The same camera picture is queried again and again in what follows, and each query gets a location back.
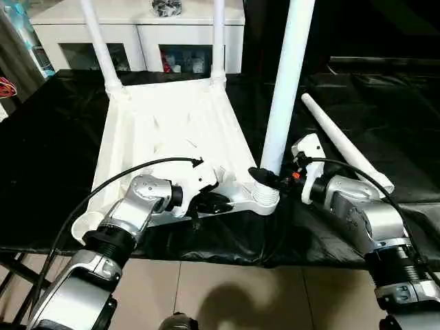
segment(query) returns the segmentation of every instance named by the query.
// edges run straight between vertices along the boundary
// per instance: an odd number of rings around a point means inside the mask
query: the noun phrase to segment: tiled floor
[[[56,262],[50,280],[66,262]],[[39,271],[43,257],[25,263]],[[5,275],[0,269],[0,280]],[[0,317],[10,322],[29,288],[16,279]],[[115,297],[111,330],[156,330],[174,311],[198,319],[201,330],[370,330],[384,316],[369,275],[345,269],[130,260]]]

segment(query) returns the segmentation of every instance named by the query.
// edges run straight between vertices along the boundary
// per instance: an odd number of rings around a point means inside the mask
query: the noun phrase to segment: black tablecloth
[[[120,75],[125,85],[199,78]],[[272,84],[228,76],[227,93],[257,164],[273,89]],[[394,182],[393,195],[406,206],[416,241],[440,267],[440,80],[318,74],[305,77],[300,90],[307,90]],[[48,251],[69,211],[90,191],[108,103],[99,72],[60,71],[0,123],[0,250]],[[287,148],[311,132],[318,133],[328,157],[340,159],[297,100]],[[287,149],[285,161],[290,160]],[[78,248],[69,239],[60,250],[72,253]],[[265,267],[364,266],[325,212],[292,196],[282,196],[267,217],[238,212],[150,228],[135,255]]]

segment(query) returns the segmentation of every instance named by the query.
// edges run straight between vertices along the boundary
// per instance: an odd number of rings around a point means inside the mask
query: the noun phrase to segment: white cabinet
[[[116,69],[162,72],[168,62],[182,72],[199,63],[210,69],[214,0],[182,0],[182,13],[167,18],[155,16],[149,0],[93,4]],[[56,71],[98,68],[79,0],[64,0],[31,23]],[[225,0],[226,73],[241,71],[244,24],[242,0]]]
[[[116,69],[145,70],[135,25],[102,24],[100,27]],[[55,71],[99,69],[86,25],[45,24],[34,25],[34,29]]]
[[[191,52],[190,56],[197,57],[197,50],[207,53],[204,58],[212,64],[212,26],[210,25],[139,25],[139,37],[146,61],[150,71],[164,71],[162,54],[167,50],[182,53]],[[225,26],[225,72],[235,74],[241,72],[241,53],[243,50],[243,26]]]

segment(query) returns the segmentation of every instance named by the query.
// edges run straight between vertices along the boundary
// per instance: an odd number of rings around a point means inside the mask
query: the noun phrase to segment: white pipe
[[[1,105],[0,102],[0,122],[8,117],[8,113],[6,113],[6,110],[3,108],[3,105]]]
[[[374,166],[365,158],[359,149],[356,148],[356,146],[351,143],[350,139],[339,129],[334,121],[331,120],[324,110],[322,110],[318,103],[316,103],[315,100],[307,93],[301,96],[301,100],[310,110],[316,121],[318,121],[324,132],[329,136],[330,140],[345,158],[347,163],[364,171],[379,184],[381,184],[386,191],[392,193],[394,190],[393,183],[385,176],[385,174],[378,172],[374,168]],[[368,180],[362,176],[358,175],[358,177],[362,181],[368,182]]]
[[[315,0],[291,0],[261,168],[280,173]]]
[[[111,62],[109,49],[102,37],[99,22],[96,18],[96,13],[91,0],[80,1],[91,40],[93,42],[93,48],[95,49],[96,57],[98,58],[99,66],[101,67],[102,75],[104,76],[105,88],[107,92],[111,94],[112,92],[121,89],[122,84],[118,76],[116,76],[115,68]]]
[[[226,82],[225,75],[225,0],[214,0],[214,36],[211,77]]]

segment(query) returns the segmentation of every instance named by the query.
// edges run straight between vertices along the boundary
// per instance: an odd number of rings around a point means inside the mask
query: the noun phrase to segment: black table leg
[[[0,297],[4,293],[4,291],[7,289],[10,281],[14,277],[14,275],[18,275],[28,282],[32,283],[31,290],[27,293],[27,296],[25,300],[23,301],[23,304],[20,306],[20,309],[17,311],[16,316],[14,320],[12,321],[12,325],[19,326],[23,317],[25,316],[26,312],[29,309],[29,306],[32,302],[32,297],[34,295],[35,285],[38,281],[39,274],[34,272],[32,269],[26,267],[21,263],[23,259],[25,258],[26,254],[22,253],[19,254],[18,258],[15,259],[15,255],[13,253],[1,253],[0,254],[0,265],[4,266],[6,269],[9,270],[8,274],[6,275],[3,282],[0,284]],[[47,289],[50,286],[50,282],[48,280],[44,280],[43,282],[43,289]]]
[[[18,262],[23,261],[25,256],[26,256],[25,253],[20,253],[19,257],[17,258],[17,261]],[[5,279],[3,280],[3,282],[1,282],[1,284],[0,284],[0,297],[2,297],[2,295],[5,293],[6,289],[8,288],[8,285],[11,282],[13,277],[14,277],[14,272],[9,271],[8,274],[6,275]]]
[[[13,254],[0,254],[0,265],[24,278],[26,281],[31,282],[32,284],[36,284],[39,279],[39,275],[36,272],[24,266],[24,264],[22,264],[20,261],[16,260]],[[49,285],[50,282],[48,280],[43,281],[43,289],[47,289]]]

